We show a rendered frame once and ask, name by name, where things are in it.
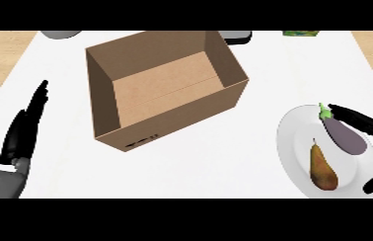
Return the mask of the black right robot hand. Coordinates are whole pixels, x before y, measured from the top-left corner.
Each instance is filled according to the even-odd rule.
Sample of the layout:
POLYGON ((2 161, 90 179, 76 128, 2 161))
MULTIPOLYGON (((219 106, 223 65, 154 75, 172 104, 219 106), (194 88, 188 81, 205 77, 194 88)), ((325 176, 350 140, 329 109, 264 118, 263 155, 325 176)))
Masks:
MULTIPOLYGON (((344 121, 357 130, 373 136, 373 118, 340 105, 329 104, 328 106, 337 120, 344 121)), ((373 194, 373 178, 366 182, 363 192, 368 195, 373 194)))

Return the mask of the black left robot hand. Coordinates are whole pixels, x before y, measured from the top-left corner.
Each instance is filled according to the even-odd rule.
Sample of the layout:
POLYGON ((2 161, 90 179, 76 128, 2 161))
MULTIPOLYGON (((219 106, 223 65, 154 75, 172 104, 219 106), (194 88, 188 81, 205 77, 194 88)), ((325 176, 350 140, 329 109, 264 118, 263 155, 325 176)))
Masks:
POLYGON ((40 119, 49 100, 49 81, 39 86, 28 108, 17 114, 3 141, 0 164, 14 165, 20 158, 31 158, 34 154, 40 119))

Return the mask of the white plate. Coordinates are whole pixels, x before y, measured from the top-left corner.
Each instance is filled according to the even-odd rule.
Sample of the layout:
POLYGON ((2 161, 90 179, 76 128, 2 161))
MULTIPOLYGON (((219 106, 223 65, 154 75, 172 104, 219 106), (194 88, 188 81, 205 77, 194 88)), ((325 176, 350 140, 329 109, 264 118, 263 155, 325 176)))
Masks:
POLYGON ((317 105, 294 108, 279 124, 278 150, 282 164, 292 182, 309 198, 366 198, 363 187, 373 179, 373 143, 356 128, 350 128, 365 139, 366 151, 350 155, 334 143, 322 121, 317 105), (326 162, 338 177, 338 187, 323 191, 312 181, 312 147, 317 145, 326 162))

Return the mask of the brown pear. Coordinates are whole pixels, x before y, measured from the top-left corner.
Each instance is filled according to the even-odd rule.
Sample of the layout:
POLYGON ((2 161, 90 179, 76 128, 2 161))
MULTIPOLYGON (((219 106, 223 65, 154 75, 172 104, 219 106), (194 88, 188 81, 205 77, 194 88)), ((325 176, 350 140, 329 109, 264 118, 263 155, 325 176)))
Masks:
POLYGON ((313 184, 323 191, 334 191, 338 188, 338 176, 328 164, 317 143, 315 143, 312 146, 310 176, 313 184))

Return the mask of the green and yellow box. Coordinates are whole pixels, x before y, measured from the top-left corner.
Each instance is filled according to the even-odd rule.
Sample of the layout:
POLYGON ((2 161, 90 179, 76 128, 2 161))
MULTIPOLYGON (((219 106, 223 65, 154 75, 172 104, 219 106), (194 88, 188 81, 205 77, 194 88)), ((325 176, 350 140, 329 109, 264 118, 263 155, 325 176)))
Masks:
POLYGON ((319 31, 284 31, 287 37, 316 37, 319 31))

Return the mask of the brown cardboard box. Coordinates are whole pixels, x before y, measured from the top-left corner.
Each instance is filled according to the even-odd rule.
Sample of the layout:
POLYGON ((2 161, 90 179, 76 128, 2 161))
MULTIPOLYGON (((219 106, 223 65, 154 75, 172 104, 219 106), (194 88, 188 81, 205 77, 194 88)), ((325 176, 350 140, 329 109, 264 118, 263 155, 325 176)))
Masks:
POLYGON ((146 31, 86 49, 95 139, 127 152, 232 109, 250 78, 217 31, 146 31))

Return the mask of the purple eggplant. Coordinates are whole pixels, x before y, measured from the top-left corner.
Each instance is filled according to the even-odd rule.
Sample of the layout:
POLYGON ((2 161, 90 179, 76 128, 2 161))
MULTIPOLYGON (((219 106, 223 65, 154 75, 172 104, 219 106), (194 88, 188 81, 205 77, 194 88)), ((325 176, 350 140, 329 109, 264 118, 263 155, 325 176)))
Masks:
POLYGON ((334 118, 332 111, 325 105, 319 105, 319 107, 319 119, 337 146, 350 155, 363 154, 368 149, 368 143, 363 137, 334 118))

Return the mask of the grey round object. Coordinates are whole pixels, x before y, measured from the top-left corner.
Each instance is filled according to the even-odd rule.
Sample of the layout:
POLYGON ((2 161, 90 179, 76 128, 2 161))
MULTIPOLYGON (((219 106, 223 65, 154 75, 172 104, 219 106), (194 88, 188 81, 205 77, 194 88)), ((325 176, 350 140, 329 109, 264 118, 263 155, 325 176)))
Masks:
POLYGON ((80 31, 43 31, 43 35, 54 40, 70 39, 80 34, 80 31))

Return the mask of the black and grey appliance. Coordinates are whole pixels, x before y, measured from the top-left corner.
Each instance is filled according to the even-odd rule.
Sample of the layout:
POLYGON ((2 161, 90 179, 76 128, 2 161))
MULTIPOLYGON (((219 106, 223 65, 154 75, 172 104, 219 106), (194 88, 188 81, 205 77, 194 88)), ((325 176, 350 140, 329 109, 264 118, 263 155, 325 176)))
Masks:
POLYGON ((251 31, 220 31, 220 34, 229 45, 245 44, 253 38, 251 31))

